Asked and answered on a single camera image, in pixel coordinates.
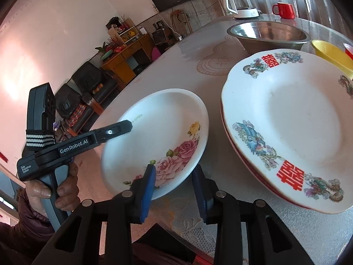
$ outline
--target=metal bowl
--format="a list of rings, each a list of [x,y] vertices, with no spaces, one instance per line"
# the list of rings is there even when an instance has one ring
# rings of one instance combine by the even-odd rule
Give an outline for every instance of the metal bowl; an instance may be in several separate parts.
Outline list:
[[[236,24],[227,33],[239,39],[249,54],[274,49],[300,50],[311,40],[309,34],[299,28],[270,21],[254,21]]]

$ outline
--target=hand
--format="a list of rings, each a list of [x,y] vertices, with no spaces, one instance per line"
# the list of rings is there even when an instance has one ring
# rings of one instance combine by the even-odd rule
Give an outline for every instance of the hand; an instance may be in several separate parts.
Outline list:
[[[58,186],[57,191],[60,197],[56,200],[55,206],[63,211],[72,211],[81,203],[80,198],[77,196],[79,192],[77,172],[78,166],[75,163],[70,164],[68,178]],[[26,192],[32,208],[43,216],[48,217],[41,203],[41,198],[50,198],[52,195],[50,189],[39,180],[31,180],[26,183]]]

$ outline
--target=plaid cushion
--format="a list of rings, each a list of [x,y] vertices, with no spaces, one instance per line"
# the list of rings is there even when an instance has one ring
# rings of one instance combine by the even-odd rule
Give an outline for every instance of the plaid cushion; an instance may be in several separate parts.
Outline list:
[[[86,109],[86,105],[80,103],[78,105],[78,107],[76,108],[76,110],[73,112],[72,116],[70,117],[70,119],[68,119],[66,122],[68,124],[69,127],[72,127],[77,120],[80,118],[80,116],[83,114],[83,112]]]

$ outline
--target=finger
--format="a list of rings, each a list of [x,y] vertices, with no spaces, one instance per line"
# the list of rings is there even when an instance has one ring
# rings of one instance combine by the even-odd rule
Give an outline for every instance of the finger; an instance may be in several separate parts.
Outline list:
[[[78,166],[76,163],[72,163],[70,164],[70,175],[72,176],[77,176],[77,173],[78,173]]]
[[[69,175],[67,179],[65,179],[57,189],[59,196],[65,196],[71,194],[75,188],[77,187],[77,176]]]
[[[61,208],[64,208],[68,205],[70,205],[74,200],[75,198],[77,197],[79,193],[79,189],[78,187],[76,186],[73,191],[71,192],[71,194],[67,194],[65,196],[61,196],[59,197],[56,202],[55,202],[55,206],[59,209]]]
[[[43,182],[39,180],[31,180],[26,183],[26,192],[29,198],[40,197],[40,198],[50,198],[52,192],[49,187],[47,187]]]
[[[69,204],[68,206],[63,207],[61,210],[63,211],[74,211],[77,206],[81,203],[81,200],[79,197],[76,197],[75,200]]]

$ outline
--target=pink stool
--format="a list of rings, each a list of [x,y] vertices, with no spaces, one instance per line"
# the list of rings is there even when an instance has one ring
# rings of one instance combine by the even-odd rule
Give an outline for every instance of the pink stool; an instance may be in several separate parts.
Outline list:
[[[157,47],[154,47],[152,49],[152,61],[154,62],[156,59],[158,59],[161,56],[161,52]]]

